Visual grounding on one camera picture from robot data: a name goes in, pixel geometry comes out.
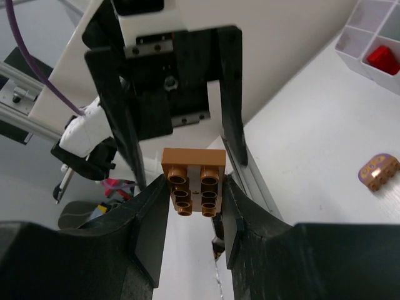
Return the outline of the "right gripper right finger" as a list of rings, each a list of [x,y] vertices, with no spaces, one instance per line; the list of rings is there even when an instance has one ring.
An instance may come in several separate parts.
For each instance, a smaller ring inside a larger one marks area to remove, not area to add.
[[[290,226],[223,184],[227,268],[236,299],[398,299],[399,226]]]

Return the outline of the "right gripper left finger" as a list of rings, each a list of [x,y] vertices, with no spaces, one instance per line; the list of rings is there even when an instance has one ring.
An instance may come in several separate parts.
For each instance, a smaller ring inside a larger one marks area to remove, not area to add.
[[[2,299],[151,299],[159,286],[169,189],[136,197],[76,229],[1,223]]]

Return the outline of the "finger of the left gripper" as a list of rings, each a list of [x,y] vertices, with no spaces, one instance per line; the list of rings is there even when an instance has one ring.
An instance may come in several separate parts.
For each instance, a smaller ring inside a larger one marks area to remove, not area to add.
[[[243,35],[236,26],[217,30],[221,77],[221,114],[224,137],[237,162],[248,165],[244,125],[242,120],[243,96]]]
[[[84,59],[94,81],[117,149],[135,175],[140,190],[147,186],[139,139],[129,108],[129,93],[121,83],[120,61],[109,47],[88,50]]]

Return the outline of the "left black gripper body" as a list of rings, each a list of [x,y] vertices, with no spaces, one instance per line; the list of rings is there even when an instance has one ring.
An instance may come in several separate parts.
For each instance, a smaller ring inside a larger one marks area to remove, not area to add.
[[[210,116],[208,84],[221,77],[217,30],[226,26],[235,25],[188,29],[175,1],[100,1],[82,40],[118,56],[142,141]]]

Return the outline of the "brown lego plate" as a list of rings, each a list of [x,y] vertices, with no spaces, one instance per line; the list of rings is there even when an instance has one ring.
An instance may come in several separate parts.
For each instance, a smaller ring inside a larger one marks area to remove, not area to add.
[[[201,213],[213,218],[221,212],[225,150],[166,147],[161,166],[180,216]]]

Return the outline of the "purple top brown lego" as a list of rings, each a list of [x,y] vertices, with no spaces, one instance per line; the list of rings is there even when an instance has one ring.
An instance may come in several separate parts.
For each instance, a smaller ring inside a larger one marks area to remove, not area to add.
[[[396,157],[380,153],[373,156],[358,172],[358,179],[371,192],[376,192],[399,171]]]

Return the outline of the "red lego brick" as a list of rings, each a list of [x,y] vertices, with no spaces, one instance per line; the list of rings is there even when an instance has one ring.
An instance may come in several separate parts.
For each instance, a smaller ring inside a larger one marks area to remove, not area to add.
[[[367,57],[367,62],[372,67],[392,76],[399,72],[399,63],[391,49],[387,46],[379,46],[375,49]]]

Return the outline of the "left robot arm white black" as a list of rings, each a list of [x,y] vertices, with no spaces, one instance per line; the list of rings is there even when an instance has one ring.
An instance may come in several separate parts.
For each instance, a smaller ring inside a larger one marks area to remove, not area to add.
[[[62,163],[93,181],[127,179],[144,189],[139,143],[209,118],[211,81],[219,82],[224,137],[248,163],[239,27],[188,30],[174,1],[99,1],[81,37],[97,97],[53,146]]]

